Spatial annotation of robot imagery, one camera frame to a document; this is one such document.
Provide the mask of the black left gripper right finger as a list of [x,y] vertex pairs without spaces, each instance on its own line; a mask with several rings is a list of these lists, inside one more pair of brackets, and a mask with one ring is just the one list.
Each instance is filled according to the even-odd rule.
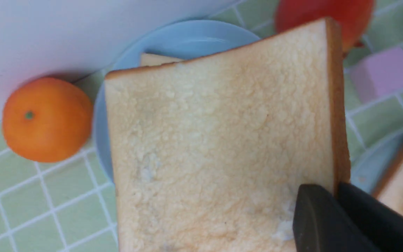
[[349,183],[339,184],[338,201],[358,229],[382,252],[403,252],[403,215]]

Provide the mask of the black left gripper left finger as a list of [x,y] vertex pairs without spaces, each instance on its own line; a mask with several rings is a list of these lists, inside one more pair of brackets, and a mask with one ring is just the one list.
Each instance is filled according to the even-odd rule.
[[299,186],[292,229],[298,252],[380,251],[320,185]]

